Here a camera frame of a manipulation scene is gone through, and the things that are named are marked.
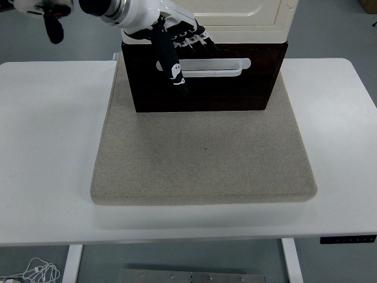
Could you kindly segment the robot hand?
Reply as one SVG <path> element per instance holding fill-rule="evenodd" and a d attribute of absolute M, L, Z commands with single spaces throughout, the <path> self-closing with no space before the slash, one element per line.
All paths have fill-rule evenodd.
<path fill-rule="evenodd" d="M 173 1 L 131 1 L 125 6 L 124 33 L 135 40 L 149 40 L 164 74 L 183 95 L 189 91 L 179 54 L 208 58 L 216 45 L 194 14 Z"/>

